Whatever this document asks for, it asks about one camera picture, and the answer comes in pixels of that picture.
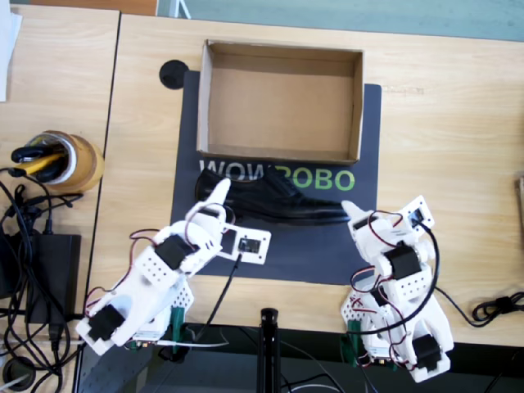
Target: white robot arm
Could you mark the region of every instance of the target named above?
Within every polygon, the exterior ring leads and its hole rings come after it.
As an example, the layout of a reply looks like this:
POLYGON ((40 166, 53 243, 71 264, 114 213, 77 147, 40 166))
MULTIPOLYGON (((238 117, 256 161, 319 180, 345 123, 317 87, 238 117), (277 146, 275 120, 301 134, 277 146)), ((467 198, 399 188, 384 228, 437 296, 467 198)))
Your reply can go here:
MULTIPOLYGON (((77 333, 97 354, 137 337, 143 339, 141 329, 149 340, 160 339, 167 329, 171 306, 180 304, 177 297, 181 294, 191 292, 186 280, 217 255, 237 260, 242 254, 242 262, 265 262, 271 234, 226 223, 223 204, 230 185, 229 179, 222 180, 206 201, 188 211, 185 220, 161 229, 133 261, 129 274, 79 322, 77 333), (228 230, 236 233, 230 254, 223 252, 221 245, 228 230)), ((191 303, 182 303, 186 311, 191 303)))
POLYGON ((436 256, 431 242, 419 241, 425 233, 419 223, 434 224, 423 197, 397 213, 362 211, 349 201, 342 206, 357 249, 371 266, 354 275, 341 314, 346 323, 359 321, 361 331, 385 329, 361 336, 369 361, 391 360, 406 367, 416 382, 449 370, 446 352, 454 346, 449 323, 436 298, 427 298, 433 279, 428 262, 436 256), (356 279, 366 272, 374 275, 356 279), (390 329, 426 298, 420 312, 390 329))

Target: black pole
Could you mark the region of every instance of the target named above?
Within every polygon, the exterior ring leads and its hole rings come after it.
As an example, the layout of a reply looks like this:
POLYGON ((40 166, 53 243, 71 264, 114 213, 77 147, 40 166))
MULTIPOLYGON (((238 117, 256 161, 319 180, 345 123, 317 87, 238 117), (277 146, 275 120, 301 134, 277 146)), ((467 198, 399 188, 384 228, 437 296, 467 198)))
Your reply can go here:
POLYGON ((257 393, 280 392, 280 333, 278 311, 262 309, 259 331, 257 393))

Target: black shoe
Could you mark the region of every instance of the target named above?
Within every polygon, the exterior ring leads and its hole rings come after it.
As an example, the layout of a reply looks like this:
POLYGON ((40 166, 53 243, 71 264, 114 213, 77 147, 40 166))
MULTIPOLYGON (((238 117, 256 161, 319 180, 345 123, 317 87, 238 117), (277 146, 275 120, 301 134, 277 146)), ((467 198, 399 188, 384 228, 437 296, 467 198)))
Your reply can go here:
MULTIPOLYGON (((223 178, 204 169, 196 181, 196 199, 205 200, 223 178)), ((273 166, 264 171, 262 178, 231 180, 225 205, 240 217, 245 215, 271 223, 328 225, 349 221, 340 203, 305 197, 282 171, 273 166)))

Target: open cardboard box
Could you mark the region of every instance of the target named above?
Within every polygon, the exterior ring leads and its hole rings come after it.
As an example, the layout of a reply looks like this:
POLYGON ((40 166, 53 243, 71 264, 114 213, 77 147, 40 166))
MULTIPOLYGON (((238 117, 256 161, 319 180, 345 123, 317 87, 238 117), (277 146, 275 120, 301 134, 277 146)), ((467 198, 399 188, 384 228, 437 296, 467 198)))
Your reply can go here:
POLYGON ((204 156, 353 164, 364 53, 207 41, 197 150, 204 156))

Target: wooden table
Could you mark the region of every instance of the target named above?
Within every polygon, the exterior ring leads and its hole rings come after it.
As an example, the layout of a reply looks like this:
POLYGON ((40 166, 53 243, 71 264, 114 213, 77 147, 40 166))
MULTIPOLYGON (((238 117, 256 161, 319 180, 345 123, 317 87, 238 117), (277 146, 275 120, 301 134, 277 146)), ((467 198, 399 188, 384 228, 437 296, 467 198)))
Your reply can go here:
MULTIPOLYGON (((48 129, 81 135, 103 148, 119 12, 35 6, 11 9, 24 19, 11 61, 7 102, 0 103, 0 164, 2 167, 12 165, 11 151, 48 129)), ((6 174, 2 181, 11 191, 20 183, 6 174)), ((42 194, 35 187, 29 187, 29 191, 33 195, 42 194)), ((97 199, 98 187, 95 187, 75 202, 74 209, 53 211, 55 233, 82 235, 77 313, 81 313, 85 299, 97 199)), ((4 211, 7 206, 7 198, 2 194, 0 209, 4 211)), ((38 228, 42 229, 43 222, 39 224, 38 228)), ((1 333, 5 326, 5 321, 0 319, 1 333)), ((25 337, 23 331, 21 329, 20 334, 25 337)), ((47 340, 47 329, 39 339, 47 340)), ((47 356, 52 359, 50 350, 47 356)), ((73 361, 64 368, 63 391, 71 391, 74 375, 73 361)), ((53 377, 38 391, 55 391, 55 388, 53 377)))
MULTIPOLYGON (((383 87, 378 206, 426 197, 442 254, 439 285, 464 309, 522 290, 514 179, 524 169, 524 43, 145 16, 123 16, 120 26, 91 287, 125 272, 129 233, 169 224, 183 92, 165 88, 158 72, 172 59, 199 70, 207 38, 365 50, 366 82, 383 87)), ((192 279, 190 321, 208 318, 225 281, 192 279)), ((270 306, 282 328, 343 332, 348 291, 235 278, 215 322, 255 326, 270 306)), ((521 315, 474 329, 437 296, 456 341, 524 346, 521 315)))

